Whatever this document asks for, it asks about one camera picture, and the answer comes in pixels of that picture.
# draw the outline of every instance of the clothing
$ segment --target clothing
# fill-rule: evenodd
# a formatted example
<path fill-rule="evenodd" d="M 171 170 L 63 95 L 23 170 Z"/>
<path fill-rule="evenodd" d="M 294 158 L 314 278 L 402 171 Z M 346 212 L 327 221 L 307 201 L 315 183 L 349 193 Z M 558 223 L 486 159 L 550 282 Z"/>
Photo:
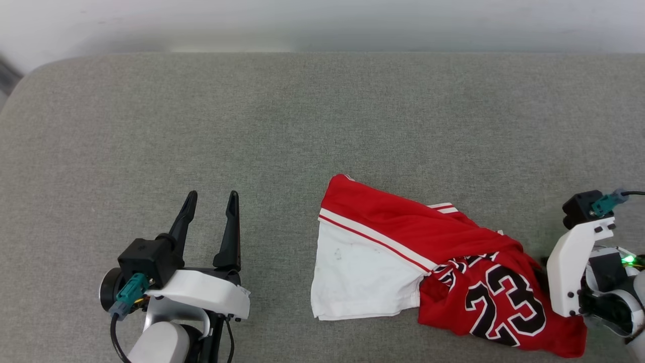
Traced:
<path fill-rule="evenodd" d="M 452 204 L 426 206 L 336 175 L 321 207 L 312 283 L 320 320 L 420 306 L 419 323 L 458 335 L 563 357 L 584 352 L 582 318 L 551 310 L 522 245 Z"/>

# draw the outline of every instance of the printed number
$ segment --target printed number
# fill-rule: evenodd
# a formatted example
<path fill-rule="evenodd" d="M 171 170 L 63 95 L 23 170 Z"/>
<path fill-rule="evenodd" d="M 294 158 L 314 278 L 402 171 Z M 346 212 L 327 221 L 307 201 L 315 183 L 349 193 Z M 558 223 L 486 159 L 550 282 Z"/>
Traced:
<path fill-rule="evenodd" d="M 508 300 L 511 302 L 517 314 L 508 318 L 508 322 L 513 326 L 516 332 L 522 335 L 534 337 L 540 333 L 546 326 L 546 316 L 544 316 L 544 307 L 533 295 L 533 289 L 528 285 L 528 281 L 513 270 L 498 265 L 486 272 L 486 281 L 493 295 L 497 296 L 504 291 L 502 281 L 509 280 L 513 287 L 506 292 Z M 528 306 L 531 314 L 522 315 L 519 312 L 522 306 Z"/>
<path fill-rule="evenodd" d="M 477 285 L 468 288 L 466 310 L 476 310 L 477 303 L 482 303 L 484 306 L 475 325 L 470 329 L 470 333 L 476 337 L 492 340 L 505 346 L 518 346 L 519 342 L 513 333 L 508 330 L 505 323 L 500 324 L 493 333 L 495 319 L 497 318 L 497 308 L 493 298 L 488 293 L 488 288 L 482 282 L 478 282 Z"/>
<path fill-rule="evenodd" d="M 513 285 L 506 291 L 506 296 L 513 308 L 518 312 L 495 328 L 497 307 L 490 293 L 493 296 L 497 296 L 504 292 L 506 289 L 502 284 L 504 280 L 509 280 Z M 478 282 L 468 288 L 466 310 L 476 310 L 478 303 L 483 305 L 482 312 L 470 329 L 470 333 L 476 337 L 492 340 L 507 346 L 518 346 L 519 341 L 508 329 L 507 322 L 518 334 L 530 337 L 540 333 L 546 326 L 544 307 L 533 295 L 533 289 L 528 285 L 526 279 L 502 265 L 495 265 L 486 272 L 486 285 L 483 282 Z M 519 309 L 523 306 L 530 308 L 531 313 L 528 316 L 524 316 L 519 312 Z"/>

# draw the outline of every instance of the gray fabric surface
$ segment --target gray fabric surface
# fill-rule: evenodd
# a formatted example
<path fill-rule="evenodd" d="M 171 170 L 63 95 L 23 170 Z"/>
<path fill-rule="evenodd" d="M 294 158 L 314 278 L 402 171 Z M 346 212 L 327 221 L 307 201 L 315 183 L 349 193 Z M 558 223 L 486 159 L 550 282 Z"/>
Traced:
<path fill-rule="evenodd" d="M 645 189 L 645 56 L 134 54 L 24 79 L 0 114 L 0 362 L 117 362 L 99 282 L 199 191 L 187 265 L 241 198 L 248 321 L 236 362 L 553 362 L 393 318 L 313 319 L 317 213 L 346 173 L 548 254 L 573 193 Z M 611 241 L 645 252 L 645 199 Z M 119 325 L 127 349 L 143 314 Z M 222 357 L 228 349 L 223 340 Z M 591 329 L 579 362 L 626 360 Z"/>
<path fill-rule="evenodd" d="M 0 92 L 0 111 L 2 111 L 2 108 L 4 107 L 6 102 L 6 94 Z"/>

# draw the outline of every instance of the teal connector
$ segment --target teal connector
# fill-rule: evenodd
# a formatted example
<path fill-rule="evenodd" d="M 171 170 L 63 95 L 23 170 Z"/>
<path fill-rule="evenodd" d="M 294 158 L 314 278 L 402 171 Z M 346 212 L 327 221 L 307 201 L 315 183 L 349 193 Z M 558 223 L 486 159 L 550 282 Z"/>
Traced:
<path fill-rule="evenodd" d="M 608 213 L 612 212 L 618 204 L 626 202 L 630 198 L 630 196 L 622 195 L 624 191 L 624 189 L 616 189 L 613 193 L 605 194 L 604 196 L 602 196 L 602 198 L 594 202 L 591 205 L 593 215 L 595 215 L 596 217 L 604 217 Z"/>
<path fill-rule="evenodd" d="M 125 319 L 130 313 L 134 302 L 142 298 L 150 288 L 148 278 L 142 273 L 136 273 L 128 280 L 128 283 L 117 294 L 117 300 L 108 311 L 110 316 L 118 315 L 119 321 Z"/>

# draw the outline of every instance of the red stripe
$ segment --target red stripe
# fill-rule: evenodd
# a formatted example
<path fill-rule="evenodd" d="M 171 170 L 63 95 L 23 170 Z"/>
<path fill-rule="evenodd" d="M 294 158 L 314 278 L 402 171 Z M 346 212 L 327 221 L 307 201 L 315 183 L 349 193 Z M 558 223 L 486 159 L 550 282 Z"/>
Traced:
<path fill-rule="evenodd" d="M 327 217 L 325 217 L 325 216 L 323 216 L 323 215 L 320 215 L 320 214 L 319 214 L 319 215 L 318 215 L 318 217 L 320 217 L 320 218 L 322 218 L 322 219 L 326 220 L 327 222 L 330 222 L 330 223 L 332 223 L 332 224 L 334 224 L 334 225 L 337 225 L 337 226 L 338 226 L 338 227 L 340 227 L 340 228 L 346 229 L 347 231 L 350 231 L 350 232 L 352 232 L 352 233 L 358 234 L 358 235 L 359 235 L 359 236 L 361 236 L 361 237 L 367 238 L 368 240 L 370 240 L 370 241 L 372 241 L 372 242 L 376 242 L 376 243 L 378 243 L 379 245 L 381 245 L 381 246 L 383 246 L 383 247 L 387 247 L 389 250 L 391 250 L 392 252 L 396 253 L 397 255 L 399 255 L 399 256 L 401 256 L 401 257 L 403 257 L 405 260 L 407 260 L 407 261 L 409 261 L 409 262 L 411 262 L 411 263 L 413 263 L 413 264 L 415 264 L 415 265 L 417 265 L 417 266 L 421 267 L 421 269 L 423 269 L 423 271 L 430 272 L 430 269 L 428 269 L 427 267 L 425 267 L 425 266 L 423 266 L 422 264 L 420 264 L 419 262 L 416 262 L 415 260 L 412 260 L 411 258 L 409 258 L 409 257 L 407 257 L 407 256 L 405 256 L 405 255 L 403 255 L 402 253 L 398 252 L 398 251 L 397 251 L 397 250 L 395 250 L 394 248 L 390 247 L 389 245 L 384 244 L 384 243 L 383 243 L 383 242 L 381 242 L 381 241 L 375 240 L 374 238 L 372 238 L 372 237 L 370 237 L 370 236 L 368 236 L 368 235 L 366 235 L 366 234 L 362 234 L 362 233 L 360 233 L 359 231 L 356 231 L 356 230 L 351 229 L 351 228 L 349 228 L 349 227 L 347 227 L 347 226 L 345 226 L 345 225 L 342 225 L 342 224 L 340 224 L 340 223 L 338 223 L 338 222 L 335 222 L 335 221 L 333 221 L 333 220 L 331 220 L 331 219 L 329 219 L 329 218 L 327 218 Z"/>
<path fill-rule="evenodd" d="M 441 209 L 448 209 L 448 208 L 455 208 L 455 206 L 451 204 L 451 205 L 444 205 L 443 207 L 434 207 L 433 209 L 435 211 L 440 211 Z"/>

